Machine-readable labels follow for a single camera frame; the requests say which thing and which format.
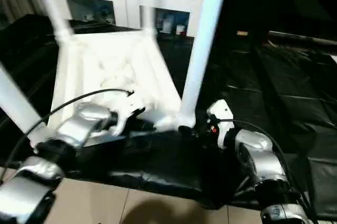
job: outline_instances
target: black cable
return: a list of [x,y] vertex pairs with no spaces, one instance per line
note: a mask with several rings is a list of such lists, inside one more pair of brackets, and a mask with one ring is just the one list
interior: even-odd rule
[[311,208],[311,205],[308,201],[308,199],[306,198],[304,192],[302,191],[302,189],[299,187],[299,184],[296,180],[296,178],[293,176],[293,172],[291,171],[291,169],[288,166],[288,163],[285,161],[284,158],[284,152],[282,151],[280,145],[275,141],[275,139],[268,134],[264,129],[260,128],[259,126],[253,124],[253,123],[249,123],[248,121],[243,121],[243,120],[236,120],[236,119],[221,119],[221,120],[217,120],[218,122],[222,122],[222,121],[227,121],[227,122],[233,122],[233,123],[241,123],[241,124],[245,124],[248,125],[252,128],[254,128],[255,130],[258,130],[259,132],[265,134],[272,142],[273,145],[276,146],[277,150],[279,151],[279,159],[281,162],[281,165],[284,169],[285,175],[287,176],[289,183],[292,187],[296,188],[300,194],[301,197],[303,198],[303,201],[301,200],[302,206],[305,209],[305,212],[308,216],[311,216],[311,220],[314,224],[319,224],[317,221],[317,217],[315,212],[313,211],[313,209]]
[[120,92],[124,92],[124,93],[127,93],[128,95],[132,94],[132,92],[130,91],[127,91],[127,90],[123,90],[123,89],[115,89],[115,88],[110,88],[110,89],[102,89],[102,90],[97,90],[97,91],[92,91],[91,93],[87,93],[87,94],[83,94],[83,95],[80,95],[74,99],[71,99],[69,101],[67,101],[66,103],[56,107],[54,110],[52,110],[50,113],[48,113],[47,115],[45,115],[44,117],[42,117],[37,123],[35,123],[19,140],[18,142],[16,143],[16,145],[14,146],[14,148],[12,149],[6,163],[5,163],[5,166],[4,166],[4,169],[1,173],[1,176],[0,176],[0,181],[3,181],[4,180],[4,177],[6,175],[6,171],[7,169],[9,168],[10,164],[12,163],[16,153],[18,152],[18,150],[21,148],[21,145],[24,143],[24,141],[26,140],[26,137],[42,122],[48,120],[49,116],[53,115],[54,113],[56,113],[57,111],[61,110],[62,108],[70,105],[71,103],[74,103],[80,99],[83,99],[83,98],[86,98],[88,96],[92,96],[92,95],[95,95],[95,94],[99,94],[99,93],[104,93],[104,92],[107,92],[107,91],[120,91]]

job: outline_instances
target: black tarp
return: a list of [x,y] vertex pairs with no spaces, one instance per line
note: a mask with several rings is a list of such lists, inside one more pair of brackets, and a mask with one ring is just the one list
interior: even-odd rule
[[[110,25],[71,22],[77,33],[123,30]],[[285,48],[232,51],[213,45],[198,112],[224,98],[234,117],[268,131],[281,145],[319,219],[337,220],[337,67],[329,56]],[[182,94],[191,41],[159,38],[177,90]],[[52,99],[57,45],[48,19],[26,16],[0,33],[1,61],[40,114]],[[3,160],[20,133],[1,115]],[[31,154],[28,142],[17,160]],[[230,203],[257,208],[251,195],[231,198],[242,179],[232,152],[205,148],[204,139],[176,132],[128,138],[86,148],[75,179],[147,190],[197,200],[208,208]]]

